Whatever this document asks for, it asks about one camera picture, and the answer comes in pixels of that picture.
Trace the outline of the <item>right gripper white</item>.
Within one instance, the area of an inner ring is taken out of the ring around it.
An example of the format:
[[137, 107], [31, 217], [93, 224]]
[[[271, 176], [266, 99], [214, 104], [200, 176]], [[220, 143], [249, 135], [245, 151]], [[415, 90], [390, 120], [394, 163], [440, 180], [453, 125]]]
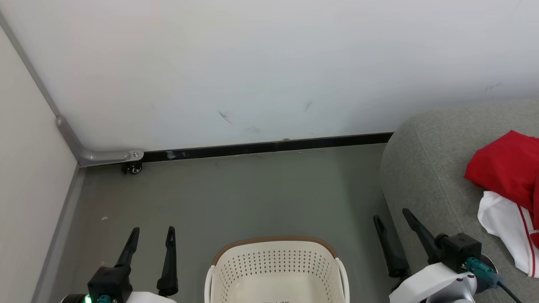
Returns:
[[408, 226], [416, 233], [427, 254], [426, 266], [410, 277], [410, 267], [378, 215], [373, 222], [389, 277], [406, 279], [390, 295], [391, 303], [473, 303], [477, 278], [470, 272], [457, 274], [440, 262], [435, 237], [408, 208], [402, 209]]

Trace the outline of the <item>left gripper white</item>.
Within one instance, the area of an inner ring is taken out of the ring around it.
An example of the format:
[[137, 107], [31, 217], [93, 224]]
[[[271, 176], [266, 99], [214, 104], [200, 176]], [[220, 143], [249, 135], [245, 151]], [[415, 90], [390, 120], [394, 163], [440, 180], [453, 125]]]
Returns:
[[[131, 266], [134, 253], [137, 250], [140, 228], [133, 228], [123, 251], [120, 254], [116, 267]], [[177, 274], [177, 250], [176, 233], [173, 226], [169, 226], [167, 239], [165, 241], [167, 252], [165, 254], [163, 271], [157, 282], [158, 295], [152, 292], [132, 292], [127, 303], [176, 303], [168, 297], [175, 295], [179, 291]]]

